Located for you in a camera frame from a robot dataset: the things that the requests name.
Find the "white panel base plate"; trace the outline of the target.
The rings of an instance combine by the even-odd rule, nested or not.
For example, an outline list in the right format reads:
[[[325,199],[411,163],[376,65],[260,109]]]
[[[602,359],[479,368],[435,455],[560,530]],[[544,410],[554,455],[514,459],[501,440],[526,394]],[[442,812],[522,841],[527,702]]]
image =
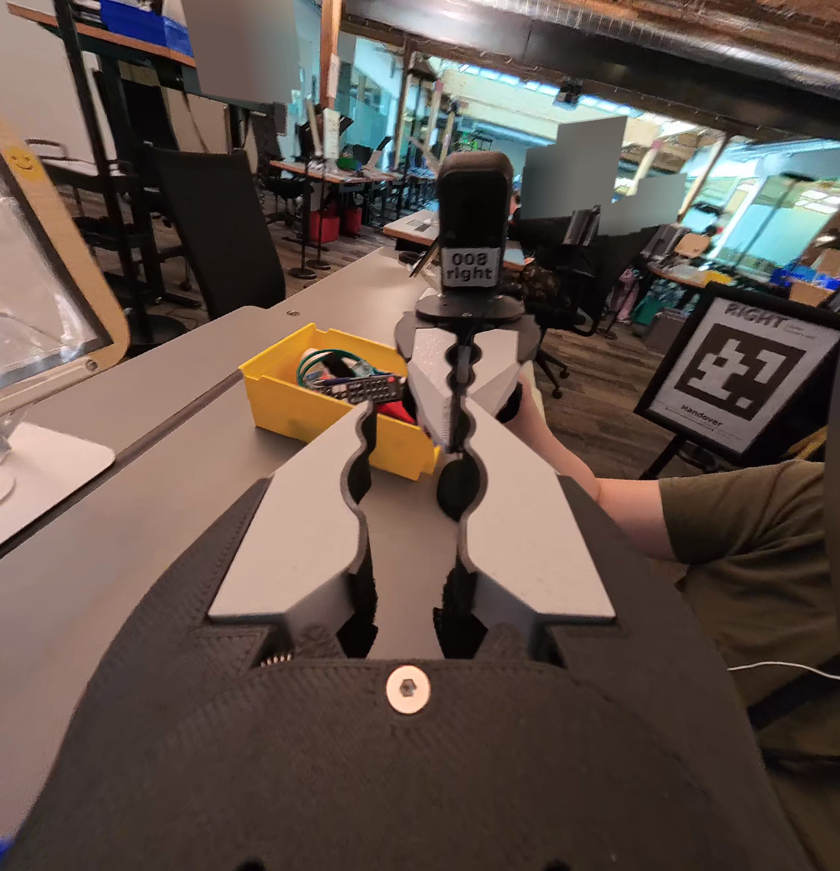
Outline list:
[[[0,547],[107,471],[99,443],[22,422],[0,446]]]

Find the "wooden background desk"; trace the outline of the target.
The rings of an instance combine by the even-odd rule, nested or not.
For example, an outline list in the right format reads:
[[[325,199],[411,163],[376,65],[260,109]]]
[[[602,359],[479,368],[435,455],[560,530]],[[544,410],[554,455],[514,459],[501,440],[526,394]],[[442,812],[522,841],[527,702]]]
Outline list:
[[[376,168],[360,168],[356,171],[348,171],[327,167],[323,163],[305,164],[298,161],[277,160],[269,161],[269,166],[289,172],[294,176],[309,175],[312,180],[325,181],[330,184],[360,185],[365,183],[400,183],[403,176],[397,172],[383,171]]]

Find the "black metal shelf rack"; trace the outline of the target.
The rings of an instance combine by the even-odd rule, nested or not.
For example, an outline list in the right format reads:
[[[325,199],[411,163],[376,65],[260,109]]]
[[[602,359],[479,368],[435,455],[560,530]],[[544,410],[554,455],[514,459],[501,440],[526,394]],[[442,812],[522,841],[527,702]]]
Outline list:
[[[185,254],[181,245],[157,245],[154,218],[171,226],[172,216],[157,187],[150,161],[153,146],[131,124],[120,64],[150,70],[158,86],[160,72],[180,74],[194,61],[167,46],[108,30],[100,20],[103,9],[96,9],[94,2],[87,10],[73,2],[54,2],[52,13],[13,2],[7,7],[11,16],[36,24],[63,43],[92,160],[71,157],[66,147],[51,139],[27,142],[48,149],[40,154],[48,176],[75,192],[75,223],[90,252],[118,257],[119,272],[103,274],[129,323],[127,354],[138,356],[187,332],[175,317],[149,313],[149,303],[164,301],[195,310],[202,304],[187,294],[188,275],[180,292],[165,287],[163,263],[184,259]],[[87,24],[85,14],[98,22]]]

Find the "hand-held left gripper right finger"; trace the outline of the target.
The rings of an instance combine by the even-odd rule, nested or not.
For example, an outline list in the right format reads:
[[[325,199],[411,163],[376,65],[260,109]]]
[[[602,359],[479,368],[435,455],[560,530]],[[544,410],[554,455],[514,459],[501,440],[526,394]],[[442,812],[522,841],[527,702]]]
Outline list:
[[[614,626],[617,614],[552,466],[474,400],[436,499],[457,524],[457,554],[434,610],[443,655],[475,655],[511,626],[531,655],[558,626]]]

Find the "yellow plastic bin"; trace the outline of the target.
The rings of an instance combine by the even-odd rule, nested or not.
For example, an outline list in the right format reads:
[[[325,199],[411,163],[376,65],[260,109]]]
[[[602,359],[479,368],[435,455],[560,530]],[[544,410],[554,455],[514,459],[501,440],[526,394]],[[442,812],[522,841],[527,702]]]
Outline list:
[[[313,441],[351,410],[297,382],[297,368],[305,351],[344,351],[398,376],[407,366],[394,347],[336,329],[310,323],[288,334],[240,366],[252,418],[257,427],[298,441]],[[370,463],[409,480],[433,474],[440,450],[416,425],[378,415],[377,441]]]

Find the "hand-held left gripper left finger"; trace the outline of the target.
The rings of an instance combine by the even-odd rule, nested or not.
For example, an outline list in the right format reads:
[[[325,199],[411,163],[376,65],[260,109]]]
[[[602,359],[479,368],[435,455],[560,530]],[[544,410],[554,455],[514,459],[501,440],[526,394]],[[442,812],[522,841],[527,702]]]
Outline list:
[[[368,521],[377,411],[364,401],[271,476],[208,610],[219,624],[272,624],[295,639],[322,626],[373,640],[377,593]]]

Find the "person's olive shirt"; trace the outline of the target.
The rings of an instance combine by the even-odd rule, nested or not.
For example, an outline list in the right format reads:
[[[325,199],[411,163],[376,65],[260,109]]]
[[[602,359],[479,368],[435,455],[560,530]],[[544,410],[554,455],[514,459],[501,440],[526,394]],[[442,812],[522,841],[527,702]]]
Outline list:
[[[840,869],[840,637],[824,464],[659,481],[678,583],[731,669],[766,772],[818,869]]]

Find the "wood-framed clear panel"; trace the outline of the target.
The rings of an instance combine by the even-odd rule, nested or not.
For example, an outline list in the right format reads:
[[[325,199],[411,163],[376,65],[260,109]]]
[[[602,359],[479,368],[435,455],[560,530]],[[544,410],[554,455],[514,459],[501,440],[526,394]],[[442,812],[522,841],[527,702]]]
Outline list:
[[[0,117],[0,426],[117,365],[130,344],[43,163]]]

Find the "blue shelf crate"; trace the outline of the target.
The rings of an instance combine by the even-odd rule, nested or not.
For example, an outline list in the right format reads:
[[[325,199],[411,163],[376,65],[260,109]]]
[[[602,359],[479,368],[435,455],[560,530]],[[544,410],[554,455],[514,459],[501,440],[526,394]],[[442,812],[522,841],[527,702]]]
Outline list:
[[[99,16],[109,32],[193,56],[186,23],[147,8],[143,2],[101,1]]]

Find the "framed marker sign on stand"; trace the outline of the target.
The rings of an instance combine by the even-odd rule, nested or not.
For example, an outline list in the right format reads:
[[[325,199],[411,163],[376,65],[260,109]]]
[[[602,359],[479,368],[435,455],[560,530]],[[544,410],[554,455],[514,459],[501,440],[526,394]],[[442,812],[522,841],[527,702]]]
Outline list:
[[[840,313],[710,284],[634,410],[673,435],[640,479],[821,450],[839,356]]]

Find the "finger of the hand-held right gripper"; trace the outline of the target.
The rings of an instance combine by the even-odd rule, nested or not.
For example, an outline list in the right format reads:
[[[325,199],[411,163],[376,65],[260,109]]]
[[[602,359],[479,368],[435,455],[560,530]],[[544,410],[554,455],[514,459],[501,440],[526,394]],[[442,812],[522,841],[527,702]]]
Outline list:
[[[479,332],[472,351],[477,359],[469,362],[468,382],[462,406],[469,416],[481,412],[496,416],[514,394],[519,381],[519,336],[515,330]]]
[[[414,418],[443,451],[460,451],[461,398],[456,387],[456,365],[447,355],[458,351],[457,335],[446,330],[416,330],[408,369],[408,388]]]

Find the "black office chair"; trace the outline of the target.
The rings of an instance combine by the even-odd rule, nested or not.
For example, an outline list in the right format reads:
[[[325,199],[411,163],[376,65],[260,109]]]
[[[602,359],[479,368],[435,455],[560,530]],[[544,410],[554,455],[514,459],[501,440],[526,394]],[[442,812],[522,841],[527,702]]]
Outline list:
[[[283,302],[284,270],[246,153],[149,155],[210,320]]]
[[[593,206],[566,217],[524,219],[517,209],[512,217],[509,239],[519,244],[524,257],[517,283],[541,340],[551,330],[583,337],[598,330],[600,212],[600,206]]]

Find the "black remote control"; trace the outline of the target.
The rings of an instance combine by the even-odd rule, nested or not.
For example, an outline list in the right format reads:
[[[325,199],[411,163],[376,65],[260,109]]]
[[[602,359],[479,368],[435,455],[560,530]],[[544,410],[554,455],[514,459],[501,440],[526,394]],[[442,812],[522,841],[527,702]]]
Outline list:
[[[375,376],[336,377],[318,379],[311,383],[314,392],[358,405],[366,401],[376,406],[388,405],[403,399],[405,379],[394,374]]]

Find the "person's right forearm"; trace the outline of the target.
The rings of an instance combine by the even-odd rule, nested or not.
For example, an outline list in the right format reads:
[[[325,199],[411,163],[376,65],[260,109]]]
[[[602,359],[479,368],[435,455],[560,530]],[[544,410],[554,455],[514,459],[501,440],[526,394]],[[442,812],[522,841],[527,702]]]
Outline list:
[[[613,520],[632,546],[645,557],[674,562],[657,481],[599,478],[569,451],[548,427],[538,408],[528,377],[519,376],[523,396],[516,415],[505,426],[556,473],[572,478]]]

